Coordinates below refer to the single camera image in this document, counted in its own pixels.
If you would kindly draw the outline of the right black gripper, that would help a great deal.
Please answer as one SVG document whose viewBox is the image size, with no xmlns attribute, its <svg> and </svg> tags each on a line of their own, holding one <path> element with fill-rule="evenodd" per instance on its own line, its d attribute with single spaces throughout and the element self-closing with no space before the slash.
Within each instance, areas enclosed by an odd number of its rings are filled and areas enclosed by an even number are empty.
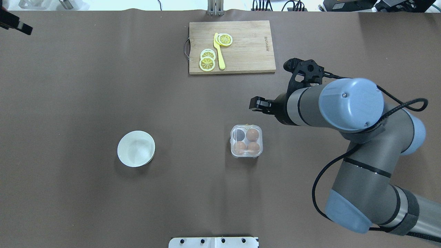
<svg viewBox="0 0 441 248">
<path fill-rule="evenodd" d="M 280 94 L 275 100 L 267 100 L 263 97 L 253 97 L 249 101 L 249 110 L 261 112 L 267 115 L 274 115 L 283 125 L 293 125 L 293 121 L 288 115 L 287 96 Z"/>
</svg>

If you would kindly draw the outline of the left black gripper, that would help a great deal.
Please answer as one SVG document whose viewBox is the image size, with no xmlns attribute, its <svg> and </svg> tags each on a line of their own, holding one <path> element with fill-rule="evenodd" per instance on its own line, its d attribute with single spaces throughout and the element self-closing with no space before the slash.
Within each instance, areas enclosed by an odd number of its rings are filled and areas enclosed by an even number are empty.
<svg viewBox="0 0 441 248">
<path fill-rule="evenodd" d="M 6 10 L 0 10 L 0 26 L 6 30 L 16 29 L 26 35 L 31 35 L 33 27 L 20 21 L 20 18 Z"/>
</svg>

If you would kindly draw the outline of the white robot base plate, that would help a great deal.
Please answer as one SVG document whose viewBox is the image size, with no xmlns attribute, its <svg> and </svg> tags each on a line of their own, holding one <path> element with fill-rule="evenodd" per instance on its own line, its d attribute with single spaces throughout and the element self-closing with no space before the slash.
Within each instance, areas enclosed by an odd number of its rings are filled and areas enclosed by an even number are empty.
<svg viewBox="0 0 441 248">
<path fill-rule="evenodd" d="M 258 248 L 258 237 L 175 237 L 169 248 Z"/>
</svg>

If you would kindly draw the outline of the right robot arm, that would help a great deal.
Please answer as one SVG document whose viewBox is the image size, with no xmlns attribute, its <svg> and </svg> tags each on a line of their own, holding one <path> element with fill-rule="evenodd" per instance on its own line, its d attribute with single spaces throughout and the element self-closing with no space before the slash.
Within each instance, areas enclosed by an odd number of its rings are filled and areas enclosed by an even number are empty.
<svg viewBox="0 0 441 248">
<path fill-rule="evenodd" d="M 402 102 L 367 79 L 341 77 L 317 86 L 294 81 L 274 100 L 252 98 L 249 109 L 285 125 L 334 129 L 350 142 L 314 181 L 320 215 L 356 233 L 440 243 L 440 204 L 390 182 L 399 158 L 425 141 L 425 126 L 411 111 L 427 105 L 425 98 Z"/>
</svg>

